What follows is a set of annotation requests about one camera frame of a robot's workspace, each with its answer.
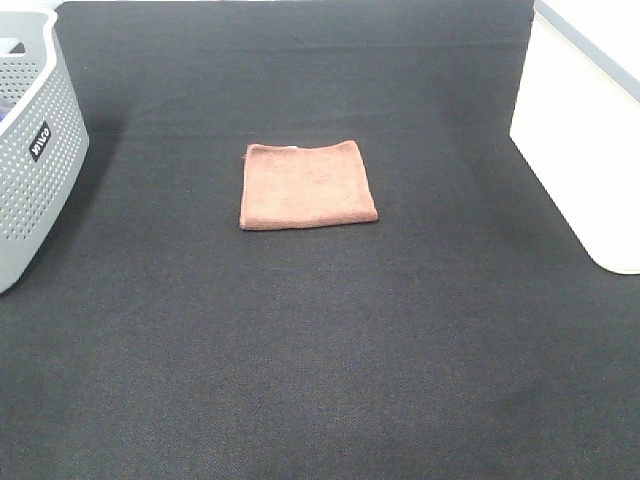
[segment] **table surface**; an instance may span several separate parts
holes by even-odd
[[[2,479],[640,476],[640,278],[509,139],[530,0],[72,3],[91,137],[0,298]],[[380,222],[238,229],[248,143]]]

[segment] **brown towel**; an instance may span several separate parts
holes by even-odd
[[[247,148],[240,211],[243,230],[376,220],[364,163],[353,140],[322,148]]]

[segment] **towel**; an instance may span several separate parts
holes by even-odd
[[[378,212],[353,140],[330,147],[249,145],[240,209],[243,230],[374,222]]]

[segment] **laundry basket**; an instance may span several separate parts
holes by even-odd
[[[591,258],[640,274],[640,2],[535,12],[511,138]]]
[[[60,213],[89,139],[52,10],[0,11],[0,292],[18,280]]]

